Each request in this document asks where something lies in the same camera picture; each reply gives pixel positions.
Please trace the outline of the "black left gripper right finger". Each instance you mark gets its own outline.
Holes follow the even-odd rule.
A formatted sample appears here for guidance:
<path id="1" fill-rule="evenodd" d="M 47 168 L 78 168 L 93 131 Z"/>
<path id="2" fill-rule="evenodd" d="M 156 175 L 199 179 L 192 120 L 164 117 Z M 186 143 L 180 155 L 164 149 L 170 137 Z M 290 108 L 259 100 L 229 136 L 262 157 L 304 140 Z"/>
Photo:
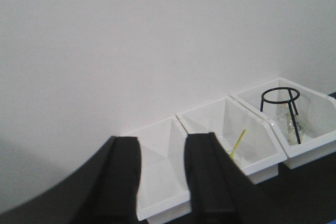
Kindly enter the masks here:
<path id="1" fill-rule="evenodd" d="M 253 183 L 232 161 L 215 134 L 189 134 L 184 146 L 185 177 L 195 223 L 247 223 Z"/>

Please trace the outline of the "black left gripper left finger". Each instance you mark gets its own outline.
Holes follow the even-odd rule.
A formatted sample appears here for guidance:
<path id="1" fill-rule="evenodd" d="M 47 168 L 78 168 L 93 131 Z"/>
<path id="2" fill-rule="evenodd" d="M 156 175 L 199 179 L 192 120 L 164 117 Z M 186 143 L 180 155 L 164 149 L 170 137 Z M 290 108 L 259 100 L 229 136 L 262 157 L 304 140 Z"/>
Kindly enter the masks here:
<path id="1" fill-rule="evenodd" d="M 138 223 L 141 150 L 137 137 L 115 137 L 71 177 L 82 199 L 70 223 Z"/>

